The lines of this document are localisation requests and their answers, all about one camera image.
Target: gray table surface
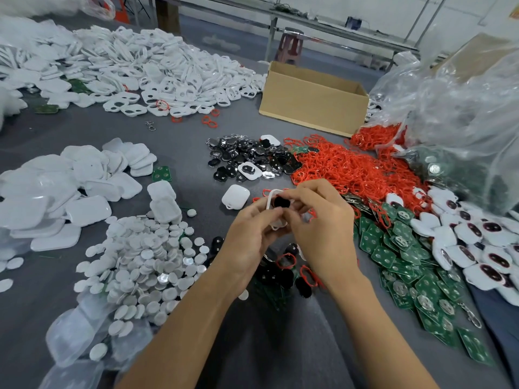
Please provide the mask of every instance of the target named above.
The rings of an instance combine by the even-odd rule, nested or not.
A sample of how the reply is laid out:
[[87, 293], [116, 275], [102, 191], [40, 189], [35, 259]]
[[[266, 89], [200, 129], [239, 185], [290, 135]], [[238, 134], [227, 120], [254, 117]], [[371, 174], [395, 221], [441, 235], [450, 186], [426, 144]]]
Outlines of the gray table surface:
[[[87, 27], [90, 19], [61, 19], [71, 28]], [[265, 65], [238, 60], [246, 67], [263, 73]], [[29, 105], [36, 100], [29, 100]], [[15, 169], [35, 156], [60, 153], [68, 145], [102, 144], [114, 137], [123, 141], [145, 143], [158, 157], [158, 164], [171, 167], [172, 186], [181, 207], [193, 207], [198, 215], [189, 219], [195, 237], [210, 241], [224, 236], [236, 212], [224, 208], [221, 197], [233, 183], [217, 182], [205, 144], [207, 138], [232, 133], [259, 138], [272, 134], [282, 140], [315, 133], [288, 122], [261, 116], [261, 96], [241, 99], [221, 109], [218, 128], [201, 123], [200, 115], [172, 124], [169, 117], [144, 115], [129, 118], [105, 112], [100, 104], [89, 108], [71, 105], [56, 115], [36, 115], [31, 107], [9, 118], [0, 132], [0, 172]], [[152, 120], [156, 131], [146, 129]], [[334, 143], [342, 138], [320, 133]], [[144, 186], [150, 176], [137, 180]], [[264, 188], [291, 187], [288, 176], [273, 180], [260, 178], [245, 182], [251, 197]], [[118, 217], [145, 214], [149, 196], [144, 188], [130, 200], [111, 204]], [[77, 263], [86, 259], [85, 249], [105, 239], [107, 224], [99, 222], [82, 229], [79, 243], [72, 248], [27, 253], [25, 264], [14, 271], [4, 271], [0, 280], [11, 278], [14, 286], [0, 296], [0, 386], [6, 389], [36, 388], [52, 367], [45, 333], [52, 321], [76, 305], [74, 282]], [[273, 247], [281, 252], [292, 239], [288, 236]], [[471, 360], [463, 349], [452, 349], [425, 332], [418, 319], [399, 310], [391, 296], [380, 288], [377, 265], [366, 253], [357, 250], [362, 272], [370, 278], [375, 292], [393, 322], [441, 388], [510, 388], [511, 382], [485, 329], [476, 329], [458, 311], [456, 324], [467, 327], [484, 340], [496, 360], [495, 367]], [[472, 299], [466, 296], [468, 305]], [[109, 387], [103, 382], [100, 387]], [[275, 312], [270, 304], [251, 292], [247, 301], [237, 300], [227, 313], [200, 377], [199, 388], [362, 388], [365, 379], [346, 325], [329, 295], [318, 290], [310, 299], [295, 295], [286, 312]]]

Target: red stool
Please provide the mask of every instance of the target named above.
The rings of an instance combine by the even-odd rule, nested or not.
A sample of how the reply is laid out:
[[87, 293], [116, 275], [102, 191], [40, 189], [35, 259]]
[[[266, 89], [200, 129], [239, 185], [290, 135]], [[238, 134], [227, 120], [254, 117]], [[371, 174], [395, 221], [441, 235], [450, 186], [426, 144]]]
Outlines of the red stool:
[[[298, 32], [303, 34], [302, 31], [295, 28], [286, 27], [285, 30]], [[293, 34], [283, 33], [281, 41], [279, 41], [279, 47], [276, 51], [275, 60], [280, 63], [288, 63], [297, 65], [302, 52], [302, 39], [298, 39]]]

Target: right hand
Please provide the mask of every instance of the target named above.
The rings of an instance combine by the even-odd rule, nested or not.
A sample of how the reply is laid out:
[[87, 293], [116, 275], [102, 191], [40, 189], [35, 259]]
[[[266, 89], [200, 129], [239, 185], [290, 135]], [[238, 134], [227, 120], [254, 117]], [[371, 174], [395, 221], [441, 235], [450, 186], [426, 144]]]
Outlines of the right hand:
[[[354, 246], [354, 210], [327, 180], [309, 180], [279, 195], [294, 200], [289, 209], [283, 209], [283, 217], [305, 259], [326, 286], [334, 279], [361, 275]], [[317, 217], [303, 222], [300, 213], [310, 208]]]

